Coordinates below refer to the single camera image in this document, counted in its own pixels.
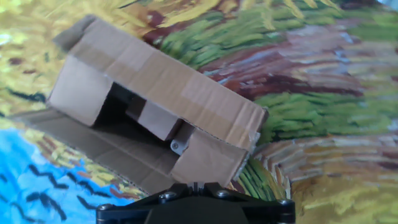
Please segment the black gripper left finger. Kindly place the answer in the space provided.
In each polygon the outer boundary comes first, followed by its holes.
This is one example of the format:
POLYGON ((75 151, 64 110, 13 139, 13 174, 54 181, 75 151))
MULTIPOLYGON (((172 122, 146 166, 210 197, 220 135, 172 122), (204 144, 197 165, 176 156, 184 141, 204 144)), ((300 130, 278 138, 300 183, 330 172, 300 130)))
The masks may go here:
POLYGON ((194 196, 197 192, 197 183, 173 184, 170 188, 150 195, 143 200, 124 206, 110 203, 99 205, 96 209, 96 224, 127 223, 128 220, 145 220, 149 212, 156 207, 170 202, 194 196))

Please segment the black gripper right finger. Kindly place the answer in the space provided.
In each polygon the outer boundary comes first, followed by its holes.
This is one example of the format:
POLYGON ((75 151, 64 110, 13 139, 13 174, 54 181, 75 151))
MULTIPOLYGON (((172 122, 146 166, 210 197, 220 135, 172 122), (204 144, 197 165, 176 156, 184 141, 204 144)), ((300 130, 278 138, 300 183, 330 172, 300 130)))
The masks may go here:
POLYGON ((205 216, 215 223, 294 223, 295 203, 289 199, 265 201, 220 184, 199 183, 198 195, 205 216))

